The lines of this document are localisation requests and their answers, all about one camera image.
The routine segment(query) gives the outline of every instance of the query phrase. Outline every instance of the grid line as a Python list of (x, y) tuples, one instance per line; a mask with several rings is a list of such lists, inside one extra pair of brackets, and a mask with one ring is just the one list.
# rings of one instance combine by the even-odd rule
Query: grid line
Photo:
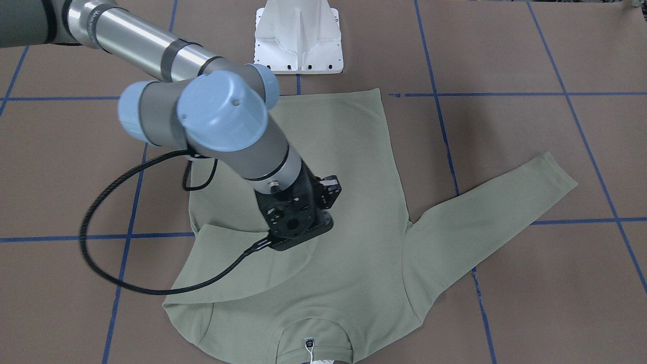
[(119, 96), (10, 97), (8, 101), (87, 101), (119, 100)]
[[(139, 233), (131, 234), (131, 239), (146, 239), (146, 238), (184, 238), (187, 236), (195, 236), (192, 231), (182, 231), (177, 233)], [(109, 240), (109, 239), (126, 239), (128, 234), (99, 234), (88, 235), (86, 240)], [(63, 236), (18, 236), (15, 238), (0, 238), (0, 243), (20, 243), (20, 242), (65, 242), (79, 240), (78, 235), (63, 235)]]
[[(647, 216), (634, 218), (619, 218), (621, 222), (647, 222)], [(586, 223), (615, 223), (615, 218), (599, 219), (567, 219), (567, 220), (536, 220), (531, 225), (567, 225), (567, 224), (586, 224)], [(192, 231), (180, 231), (174, 233), (133, 233), (131, 239), (145, 238), (185, 238), (195, 236)], [(88, 235), (88, 240), (108, 240), (108, 239), (125, 239), (128, 234), (97, 234)], [(78, 240), (78, 235), (60, 235), (60, 236), (16, 236), (11, 238), (0, 238), (1, 243), (20, 243), (20, 242), (65, 242)]]
[(20, 68), (22, 68), (23, 66), (23, 62), (25, 61), (25, 57), (27, 56), (28, 51), (29, 51), (29, 46), (27, 45), (20, 56), (20, 60), (18, 60), (18, 64), (16, 65), (16, 70), (14, 71), (14, 75), (11, 77), (11, 82), (9, 82), (9, 87), (6, 89), (5, 97), (2, 100), (2, 104), (0, 104), (0, 116), (2, 116), (2, 113), (5, 112), (6, 103), (7, 101), (9, 101), (9, 96), (11, 95), (11, 91), (14, 89), (14, 85), (16, 84), (16, 79), (18, 78), (18, 74), (20, 73)]
[(647, 92), (449, 92), (390, 93), (393, 97), (476, 97), (476, 96), (647, 96)]
[[(173, 26), (175, 24), (175, 14), (177, 12), (177, 1), (178, 0), (173, 0), (173, 10), (171, 11), (171, 21), (168, 26), (168, 30), (171, 32), (173, 31)], [(146, 152), (148, 150), (148, 143), (144, 143), (144, 151), (142, 152), (142, 163), (146, 162)], [(139, 176), (137, 179), (137, 188), (135, 189), (135, 197), (133, 198), (133, 211), (130, 216), (130, 222), (128, 224), (128, 233), (127, 233), (127, 238), (126, 242), (124, 244), (124, 254), (122, 255), (122, 263), (121, 267), (119, 270), (119, 280), (124, 279), (124, 275), (126, 274), (126, 264), (128, 261), (128, 252), (130, 250), (130, 241), (132, 239), (133, 235), (133, 229), (135, 228), (135, 217), (137, 215), (137, 206), (139, 203), (139, 194), (142, 190), (142, 182), (144, 180), (144, 171), (139, 172)], [(117, 286), (115, 290), (115, 301), (113, 303), (113, 311), (111, 313), (110, 317), (110, 325), (108, 327), (108, 333), (105, 337), (105, 346), (104, 346), (104, 356), (102, 359), (102, 364), (107, 364), (108, 363), (108, 357), (110, 355), (110, 346), (112, 343), (112, 338), (113, 338), (113, 333), (115, 331), (115, 323), (116, 323), (116, 316), (117, 316), (117, 311), (119, 310), (119, 299), (121, 298), (121, 287)]]
[[(445, 126), (444, 126), (444, 120), (443, 120), (443, 112), (441, 110), (441, 103), (439, 100), (438, 96), (438, 90), (436, 88), (436, 82), (435, 78), (433, 76), (433, 68), (432, 68), (432, 61), (429, 56), (429, 50), (427, 48), (427, 39), (424, 36), (424, 27), (422, 25), (422, 17), (420, 15), (420, 7), (418, 5), (418, 0), (413, 0), (413, 4), (415, 5), (415, 14), (418, 19), (418, 27), (420, 28), (420, 37), (422, 39), (422, 46), (424, 48), (424, 55), (426, 57), (427, 61), (427, 68), (429, 70), (429, 78), (432, 83), (432, 91), (433, 91), (433, 99), (436, 104), (436, 111), (438, 112), (438, 121), (440, 123), (441, 131), (443, 133), (443, 141), (445, 143), (445, 148), (447, 149), (447, 162), (449, 164), (450, 172), (452, 173), (452, 178), (454, 179), (454, 188), (456, 192), (456, 196), (459, 196), (461, 194), (459, 188), (458, 188), (458, 181), (456, 179), (456, 172), (454, 170), (454, 162), (452, 161), (452, 152), (450, 149), (449, 145), (449, 140), (447, 139), (447, 132), (445, 131)], [(487, 313), (485, 311), (485, 306), (483, 304), (483, 296), (481, 294), (481, 286), (479, 284), (478, 279), (476, 278), (476, 267), (472, 268), (472, 278), (474, 279), (474, 287), (476, 290), (476, 297), (479, 303), (479, 308), (481, 310), (481, 318), (483, 320), (483, 329), (485, 331), (485, 337), (487, 339), (487, 344), (488, 348), (490, 350), (490, 358), (492, 360), (492, 364), (496, 364), (496, 353), (494, 351), (494, 343), (492, 342), (492, 334), (490, 332), (490, 324), (487, 318)]]
[(530, 11), (530, 14), (532, 16), (532, 20), (534, 21), (534, 24), (537, 28), (537, 31), (539, 32), (539, 36), (542, 39), (543, 46), (546, 49), (546, 53), (548, 54), (548, 58), (550, 58), (551, 64), (553, 65), (553, 69), (555, 71), (555, 75), (557, 76), (557, 80), (559, 81), (560, 85), (562, 86), (562, 91), (564, 92), (564, 96), (566, 97), (566, 101), (568, 102), (568, 106), (571, 109), (571, 113), (573, 114), (573, 119), (575, 120), (575, 124), (577, 125), (577, 129), (580, 132), (580, 136), (582, 138), (582, 141), (584, 142), (584, 147), (586, 148), (586, 152), (589, 154), (589, 158), (591, 160), (591, 164), (593, 165), (593, 169), (595, 169), (595, 173), (598, 177), (598, 180), (600, 182), (600, 186), (602, 187), (602, 191), (604, 192), (604, 195), (607, 199), (607, 202), (609, 203), (609, 207), (611, 208), (611, 213), (613, 214), (613, 218), (615, 219), (615, 223), (618, 226), (618, 230), (620, 231), (620, 235), (622, 236), (622, 239), (624, 240), (624, 245), (627, 247), (627, 251), (629, 252), (629, 256), (631, 257), (631, 261), (633, 262), (633, 266), (636, 269), (636, 273), (638, 273), (638, 278), (640, 279), (642, 283), (642, 288), (644, 289), (645, 293), (647, 293), (647, 282), (645, 281), (644, 275), (642, 274), (642, 270), (640, 267), (640, 264), (638, 263), (638, 260), (636, 259), (635, 254), (633, 253), (633, 249), (631, 248), (631, 244), (629, 243), (629, 239), (627, 238), (627, 234), (624, 232), (624, 228), (622, 226), (622, 222), (620, 218), (618, 217), (618, 212), (615, 209), (615, 206), (613, 204), (613, 200), (611, 199), (611, 195), (609, 193), (609, 190), (607, 189), (607, 186), (604, 182), (604, 178), (602, 178), (602, 173), (600, 172), (600, 168), (598, 167), (597, 162), (595, 161), (595, 157), (593, 156), (593, 151), (591, 150), (591, 147), (589, 145), (588, 140), (586, 139), (586, 135), (584, 134), (584, 129), (582, 128), (582, 125), (580, 123), (580, 119), (577, 116), (577, 113), (575, 112), (575, 108), (573, 107), (573, 103), (571, 101), (571, 97), (569, 93), (566, 91), (566, 86), (564, 85), (564, 81), (562, 80), (562, 76), (557, 69), (557, 64), (555, 63), (555, 60), (553, 58), (553, 54), (551, 53), (550, 48), (548, 47), (548, 43), (546, 42), (546, 38), (543, 36), (542, 28), (539, 26), (539, 22), (537, 20), (537, 17), (534, 14), (534, 11), (532, 10), (532, 5), (530, 2), (526, 3), (528, 6), (528, 10)]

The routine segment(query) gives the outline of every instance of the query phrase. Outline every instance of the black bracket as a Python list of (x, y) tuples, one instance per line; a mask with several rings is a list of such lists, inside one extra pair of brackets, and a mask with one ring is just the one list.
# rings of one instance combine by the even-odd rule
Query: black bracket
[(330, 231), (330, 209), (341, 193), (337, 176), (315, 177), (302, 163), (296, 181), (285, 190), (271, 194), (256, 192), (258, 207), (269, 226), (270, 247), (283, 251)]

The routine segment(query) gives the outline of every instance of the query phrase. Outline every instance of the silver arm segment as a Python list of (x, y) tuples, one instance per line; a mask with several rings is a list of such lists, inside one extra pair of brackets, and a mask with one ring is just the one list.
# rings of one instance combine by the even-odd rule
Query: silver arm segment
[(271, 248), (285, 250), (332, 228), (325, 210), (341, 187), (336, 176), (322, 183), (268, 114), (279, 98), (271, 70), (234, 64), (113, 0), (0, 0), (0, 5), (0, 30), (6, 29), (0, 47), (77, 41), (160, 80), (124, 91), (122, 125), (137, 139), (189, 149), (232, 167), (256, 191)]

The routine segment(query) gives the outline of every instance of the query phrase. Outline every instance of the t-shirt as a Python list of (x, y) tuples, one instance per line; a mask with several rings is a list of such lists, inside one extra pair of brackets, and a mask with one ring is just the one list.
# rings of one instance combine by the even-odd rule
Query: t-shirt
[[(366, 358), (420, 327), (440, 293), (576, 186), (545, 153), (412, 223), (379, 90), (283, 97), (272, 116), (342, 193), (328, 233), (164, 301), (186, 340), (232, 364), (309, 362), (309, 339), (315, 360)], [(210, 169), (195, 163), (192, 178)], [(197, 236), (174, 288), (215, 276), (267, 234), (252, 188), (224, 164), (189, 210)]]

